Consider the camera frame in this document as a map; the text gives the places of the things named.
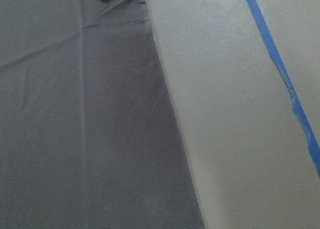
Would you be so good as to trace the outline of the dark brown t-shirt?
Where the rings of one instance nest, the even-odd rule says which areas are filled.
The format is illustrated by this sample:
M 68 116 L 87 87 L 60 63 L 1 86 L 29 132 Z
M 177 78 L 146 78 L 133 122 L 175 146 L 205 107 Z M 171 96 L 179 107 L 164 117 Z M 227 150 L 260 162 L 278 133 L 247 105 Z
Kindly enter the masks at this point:
M 0 0 L 0 226 L 204 228 L 146 0 Z

